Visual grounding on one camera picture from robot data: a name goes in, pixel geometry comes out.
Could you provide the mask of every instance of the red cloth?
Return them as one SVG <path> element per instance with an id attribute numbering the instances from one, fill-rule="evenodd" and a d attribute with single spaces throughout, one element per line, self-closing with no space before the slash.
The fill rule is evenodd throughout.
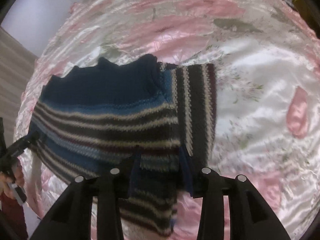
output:
<path id="1" fill-rule="evenodd" d="M 23 207 L 15 199 L 8 198 L 4 193 L 0 195 L 0 200 L 2 202 L 2 212 L 9 225 L 21 240 L 27 240 L 28 233 Z"/>

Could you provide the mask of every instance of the knit sweater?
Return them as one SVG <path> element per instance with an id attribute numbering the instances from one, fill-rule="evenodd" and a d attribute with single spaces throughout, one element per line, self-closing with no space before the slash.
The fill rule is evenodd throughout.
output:
<path id="1" fill-rule="evenodd" d="M 214 120 L 212 64 L 181 67 L 147 54 L 123 66 L 100 58 L 65 78 L 52 76 L 29 132 L 40 133 L 34 152 L 66 183 L 100 176 L 139 145 L 139 177 L 130 197 L 119 200 L 120 214 L 167 236 L 177 212 L 179 146 L 205 165 Z"/>

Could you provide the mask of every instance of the white satin fabric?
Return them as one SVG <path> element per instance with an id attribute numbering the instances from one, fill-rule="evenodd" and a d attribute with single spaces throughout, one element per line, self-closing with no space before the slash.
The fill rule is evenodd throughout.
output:
<path id="1" fill-rule="evenodd" d="M 208 166 L 245 174 L 291 239 L 320 207 L 319 40 L 281 0 L 85 0 L 50 40 L 22 95 L 15 139 L 28 132 L 50 76 L 103 56 L 119 65 L 153 53 L 182 65 L 212 62 L 217 74 L 215 147 Z M 26 150 L 28 203 L 43 216 L 66 188 Z M 201 200 L 180 194 L 170 239 L 196 239 Z M 96 224 L 93 208 L 92 226 Z M 123 222 L 126 239 L 158 239 Z"/>

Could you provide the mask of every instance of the silver screw head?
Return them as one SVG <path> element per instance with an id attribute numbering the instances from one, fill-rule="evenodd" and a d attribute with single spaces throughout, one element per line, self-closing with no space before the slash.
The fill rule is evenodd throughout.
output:
<path id="1" fill-rule="evenodd" d="M 118 168 L 113 168 L 110 173 L 113 174 L 113 175 L 116 175 L 120 172 L 120 170 Z"/>
<path id="2" fill-rule="evenodd" d="M 205 167 L 205 168 L 202 168 L 202 173 L 204 173 L 204 174 L 209 174 L 210 172 L 211 172 L 211 170 L 209 169 L 209 168 L 207 168 L 207 167 Z"/>
<path id="3" fill-rule="evenodd" d="M 247 177 L 244 176 L 244 175 L 239 175 L 238 176 L 238 180 L 241 181 L 241 182 L 245 182 L 247 180 Z"/>
<path id="4" fill-rule="evenodd" d="M 78 176 L 75 178 L 75 182 L 77 182 L 77 183 L 82 182 L 82 181 L 84 181 L 84 177 L 82 177 L 82 176 Z"/>

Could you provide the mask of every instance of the black clamp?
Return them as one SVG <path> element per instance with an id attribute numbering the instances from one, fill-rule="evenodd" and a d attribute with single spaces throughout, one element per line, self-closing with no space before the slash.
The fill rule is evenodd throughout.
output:
<path id="1" fill-rule="evenodd" d="M 76 177 L 43 218 L 30 240 L 90 240 L 92 199 L 98 197 L 98 240 L 123 240 L 118 198 L 128 198 L 131 174 L 140 166 L 138 151 L 95 179 Z M 203 197 L 197 240 L 224 239 L 223 196 L 229 197 L 231 240 L 290 240 L 257 189 L 244 175 L 220 176 L 210 168 L 194 168 L 180 149 L 180 170 L 187 191 Z"/>
<path id="2" fill-rule="evenodd" d="M 24 189 L 15 184 L 14 171 L 17 168 L 18 156 L 23 154 L 24 150 L 34 144 L 38 138 L 38 132 L 34 132 L 18 139 L 7 148 L 4 141 L 3 119 L 0 117 L 0 172 L 6 174 L 12 180 L 11 183 L 8 183 L 8 186 L 19 205 L 25 203 L 27 196 Z"/>

